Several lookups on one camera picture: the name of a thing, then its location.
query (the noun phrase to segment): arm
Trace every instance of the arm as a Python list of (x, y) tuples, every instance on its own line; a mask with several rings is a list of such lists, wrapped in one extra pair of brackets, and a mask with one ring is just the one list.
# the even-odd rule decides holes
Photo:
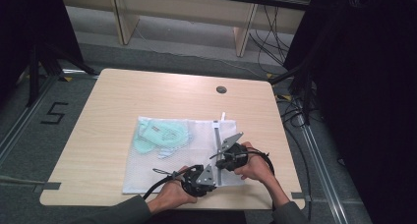
[[(245, 145), (249, 151), (251, 149), (253, 150), (249, 142), (244, 142), (242, 145)], [(307, 219), (300, 208), (293, 201), (289, 200), (280, 183), (270, 172), (268, 165), (259, 155), (249, 154), (247, 164), (243, 167), (236, 168), (234, 172), (237, 175), (242, 175), (242, 180), (250, 178), (264, 184), (276, 207), (276, 211), (272, 214), (273, 220), (276, 223), (307, 223)]]
[(179, 181), (169, 181), (155, 199), (146, 203), (141, 196), (134, 196), (117, 205), (87, 217), (77, 219), (73, 224), (88, 223), (144, 223), (158, 212), (176, 208), (185, 203), (196, 203), (197, 198), (189, 196)]

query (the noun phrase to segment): sleeve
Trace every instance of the sleeve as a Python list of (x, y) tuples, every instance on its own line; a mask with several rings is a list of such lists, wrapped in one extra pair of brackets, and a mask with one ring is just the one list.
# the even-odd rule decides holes
[(290, 201), (283, 206), (277, 208), (272, 213), (272, 218), (275, 223), (279, 224), (304, 224), (308, 223), (307, 218), (301, 212), (300, 208), (293, 201)]
[(106, 207), (91, 216), (79, 218), (72, 224), (144, 223), (151, 217), (147, 203), (141, 196), (134, 196), (117, 205)]

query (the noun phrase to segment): table grommet hole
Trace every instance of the table grommet hole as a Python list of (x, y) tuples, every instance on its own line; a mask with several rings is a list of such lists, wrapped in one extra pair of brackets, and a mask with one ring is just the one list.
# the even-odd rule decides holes
[(226, 88), (226, 87), (224, 87), (224, 86), (222, 86), (222, 85), (218, 86), (215, 90), (216, 90), (218, 93), (225, 93), (225, 92), (227, 92), (227, 88)]

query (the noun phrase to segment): person's left hand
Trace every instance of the person's left hand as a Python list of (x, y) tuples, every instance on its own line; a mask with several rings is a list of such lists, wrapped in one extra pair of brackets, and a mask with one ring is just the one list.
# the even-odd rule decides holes
[(181, 187), (180, 181), (173, 180), (165, 183), (156, 198), (148, 202), (148, 207), (150, 213), (154, 215), (164, 210), (176, 208), (185, 203), (196, 202), (197, 198), (188, 195)]

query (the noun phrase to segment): mesh bag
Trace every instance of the mesh bag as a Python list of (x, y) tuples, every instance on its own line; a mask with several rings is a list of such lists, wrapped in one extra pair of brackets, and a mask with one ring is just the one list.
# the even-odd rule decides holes
[[(166, 176), (153, 168), (172, 173), (183, 166), (211, 164), (216, 180), (215, 158), (209, 159), (217, 151), (216, 130), (223, 141), (236, 134), (236, 122), (139, 117), (129, 149), (123, 194), (145, 193)], [(222, 186), (244, 184), (239, 176), (226, 170), (221, 171), (220, 179), (216, 183)]]

